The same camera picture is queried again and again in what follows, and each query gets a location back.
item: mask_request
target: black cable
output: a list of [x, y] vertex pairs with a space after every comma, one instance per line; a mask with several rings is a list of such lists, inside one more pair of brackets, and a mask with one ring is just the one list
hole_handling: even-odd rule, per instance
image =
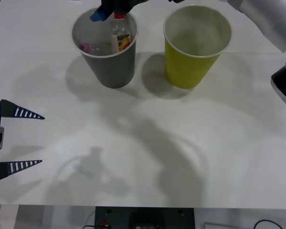
[[84, 228], [106, 228], [106, 229], [109, 229], [110, 227], [107, 227], [107, 226], [103, 226], [103, 225], [86, 225], [86, 226], [83, 226], [82, 229]]
[[273, 222], [273, 221], [271, 221], [271, 220], [268, 220], [268, 219], [262, 219], [262, 220], [258, 221], [258, 222], [254, 225], [253, 229], [256, 229], [257, 225], [258, 225], [259, 223], [261, 223], [261, 222], [270, 222], [270, 223], [276, 224], [280, 229], [283, 229], [280, 225], [278, 225], [277, 223], [275, 223], [275, 222]]

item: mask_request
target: gray robot arm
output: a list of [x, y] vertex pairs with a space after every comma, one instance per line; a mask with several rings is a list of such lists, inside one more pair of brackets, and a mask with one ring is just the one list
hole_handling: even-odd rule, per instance
[[[286, 0], [228, 0], [245, 14], [281, 52], [286, 52]], [[286, 103], [286, 64], [271, 77], [271, 85]]]

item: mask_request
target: white tabletop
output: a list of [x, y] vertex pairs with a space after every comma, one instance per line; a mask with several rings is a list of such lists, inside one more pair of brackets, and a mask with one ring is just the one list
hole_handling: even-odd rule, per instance
[[[205, 4], [234, 36], [193, 90], [163, 76], [162, 25]], [[3, 119], [0, 161], [43, 162], [0, 181], [0, 204], [286, 208], [286, 105], [270, 77], [286, 61], [227, 3], [136, 6], [136, 72], [100, 85], [72, 46], [75, 18], [100, 1], [1, 0], [0, 99], [46, 119]]]

